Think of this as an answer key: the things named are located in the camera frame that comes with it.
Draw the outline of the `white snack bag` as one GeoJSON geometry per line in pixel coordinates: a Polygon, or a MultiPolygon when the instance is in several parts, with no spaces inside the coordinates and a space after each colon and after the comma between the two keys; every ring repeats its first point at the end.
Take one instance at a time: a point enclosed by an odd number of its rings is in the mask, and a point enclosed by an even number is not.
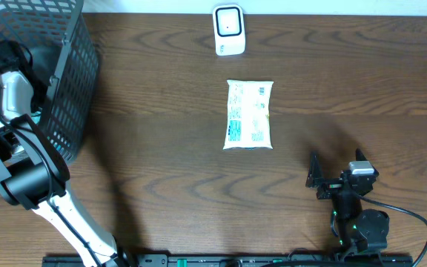
{"type": "Polygon", "coordinates": [[[269,104],[273,81],[229,79],[224,150],[272,149],[269,104]]]}

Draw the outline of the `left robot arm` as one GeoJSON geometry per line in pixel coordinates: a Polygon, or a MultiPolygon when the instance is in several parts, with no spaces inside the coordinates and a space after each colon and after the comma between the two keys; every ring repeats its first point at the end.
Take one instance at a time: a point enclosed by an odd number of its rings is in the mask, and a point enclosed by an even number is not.
{"type": "Polygon", "coordinates": [[[0,41],[0,195],[47,220],[84,266],[135,266],[71,190],[65,160],[33,121],[48,86],[22,44],[0,41]]]}

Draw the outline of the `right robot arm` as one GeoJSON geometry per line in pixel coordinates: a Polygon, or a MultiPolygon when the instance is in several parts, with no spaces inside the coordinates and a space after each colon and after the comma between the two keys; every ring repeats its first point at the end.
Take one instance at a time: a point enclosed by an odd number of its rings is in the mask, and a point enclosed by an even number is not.
{"type": "Polygon", "coordinates": [[[334,259],[379,254],[387,248],[389,216],[376,209],[363,209],[360,198],[373,190],[379,172],[362,151],[355,151],[355,160],[336,178],[326,178],[316,153],[310,155],[305,186],[315,188],[319,200],[332,201],[331,230],[339,238],[340,248],[334,259]]]}

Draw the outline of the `white barcode scanner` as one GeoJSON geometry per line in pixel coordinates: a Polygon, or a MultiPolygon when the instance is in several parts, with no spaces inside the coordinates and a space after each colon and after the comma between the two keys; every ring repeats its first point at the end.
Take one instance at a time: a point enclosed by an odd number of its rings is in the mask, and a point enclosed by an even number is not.
{"type": "Polygon", "coordinates": [[[219,5],[213,9],[215,51],[218,56],[235,56],[245,52],[243,9],[237,4],[219,5]]]}

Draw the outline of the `grey plastic mesh basket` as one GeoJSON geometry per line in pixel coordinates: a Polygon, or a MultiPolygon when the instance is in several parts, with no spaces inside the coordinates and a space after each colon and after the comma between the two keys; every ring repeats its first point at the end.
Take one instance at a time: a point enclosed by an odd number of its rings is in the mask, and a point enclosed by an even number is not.
{"type": "Polygon", "coordinates": [[[39,128],[67,164],[81,147],[99,71],[83,5],[82,0],[0,0],[0,42],[18,42],[47,86],[39,128]]]}

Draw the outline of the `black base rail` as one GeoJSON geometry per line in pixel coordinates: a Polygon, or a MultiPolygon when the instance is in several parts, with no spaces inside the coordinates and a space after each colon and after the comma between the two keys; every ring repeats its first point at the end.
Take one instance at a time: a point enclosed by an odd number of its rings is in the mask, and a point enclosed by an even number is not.
{"type": "Polygon", "coordinates": [[[137,267],[262,267],[262,266],[412,266],[410,256],[369,255],[336,260],[321,254],[292,255],[166,255],[138,254],[131,261],[137,267]]]}

